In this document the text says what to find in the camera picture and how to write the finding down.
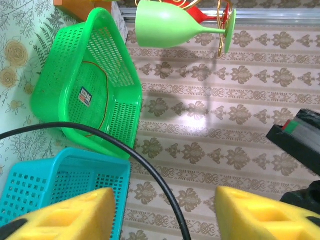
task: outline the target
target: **black cable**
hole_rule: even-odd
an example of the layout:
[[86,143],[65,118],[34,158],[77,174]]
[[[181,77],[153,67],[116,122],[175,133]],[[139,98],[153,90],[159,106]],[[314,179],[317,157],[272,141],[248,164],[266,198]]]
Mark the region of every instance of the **black cable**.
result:
[[113,145],[117,146],[118,148],[122,149],[127,154],[129,154],[131,157],[133,157],[135,160],[137,160],[151,174],[151,176],[156,180],[156,182],[160,185],[164,194],[168,198],[168,200],[171,204],[171,207],[174,211],[174,214],[176,216],[176,219],[179,223],[183,239],[184,240],[191,240],[190,232],[188,230],[188,225],[186,223],[184,214],[181,211],[181,208],[177,202],[177,199],[175,198],[174,194],[170,190],[168,184],[163,179],[163,177],[158,173],[158,171],[143,156],[141,156],[139,153],[137,153],[135,150],[128,147],[124,143],[115,139],[114,137],[106,134],[105,132],[100,131],[95,128],[92,128],[90,126],[79,124],[79,123],[50,122],[50,123],[42,123],[42,124],[37,124],[37,125],[32,125],[32,126],[26,126],[26,127],[22,127],[22,128],[18,128],[18,129],[12,130],[12,131],[2,133],[2,134],[0,134],[0,140],[8,138],[8,137],[12,137],[14,135],[32,132],[35,130],[52,129],[52,128],[77,129],[77,130],[81,130],[81,131],[96,135],[96,136],[112,143]]

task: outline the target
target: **blue plastic basket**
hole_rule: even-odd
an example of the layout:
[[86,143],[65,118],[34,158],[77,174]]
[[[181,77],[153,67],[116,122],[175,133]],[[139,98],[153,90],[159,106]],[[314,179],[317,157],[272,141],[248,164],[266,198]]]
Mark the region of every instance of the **blue plastic basket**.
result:
[[55,158],[15,164],[0,200],[0,227],[15,218],[100,188],[116,201],[110,239],[120,239],[131,165],[128,160],[66,148]]

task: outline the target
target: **wallpaper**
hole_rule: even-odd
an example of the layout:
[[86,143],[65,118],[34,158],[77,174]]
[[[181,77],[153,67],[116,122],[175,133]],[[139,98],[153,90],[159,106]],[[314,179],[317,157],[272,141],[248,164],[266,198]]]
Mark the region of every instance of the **wallpaper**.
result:
[[[112,16],[125,40],[128,29],[115,2]],[[39,123],[30,108],[30,96],[57,32],[75,23],[51,0],[0,0],[1,133]],[[76,147],[58,130],[0,140],[0,196],[15,163],[52,158],[66,146]]]
[[[319,0],[232,0],[234,8],[238,9],[295,9],[295,8],[319,8]],[[135,1],[121,0],[120,7],[135,8]],[[199,8],[217,8],[216,0],[202,0],[198,5]]]

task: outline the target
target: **green plastic goblet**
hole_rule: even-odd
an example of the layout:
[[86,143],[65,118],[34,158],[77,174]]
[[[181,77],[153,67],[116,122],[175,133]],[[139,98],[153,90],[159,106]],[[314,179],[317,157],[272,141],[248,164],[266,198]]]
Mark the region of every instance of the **green plastic goblet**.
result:
[[136,11],[135,33],[138,45],[150,48],[176,47],[203,33],[224,34],[226,51],[231,45],[235,22],[234,10],[227,23],[227,29],[204,27],[178,6],[142,0]]

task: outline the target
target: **green plastic basket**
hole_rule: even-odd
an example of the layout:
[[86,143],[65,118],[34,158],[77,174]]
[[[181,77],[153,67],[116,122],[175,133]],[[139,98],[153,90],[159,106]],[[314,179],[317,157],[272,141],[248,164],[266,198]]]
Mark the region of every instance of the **green plastic basket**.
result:
[[[136,68],[110,13],[95,8],[84,23],[56,35],[31,108],[43,122],[73,122],[134,146],[142,104]],[[128,159],[119,148],[86,132],[63,128],[71,141],[93,151]]]

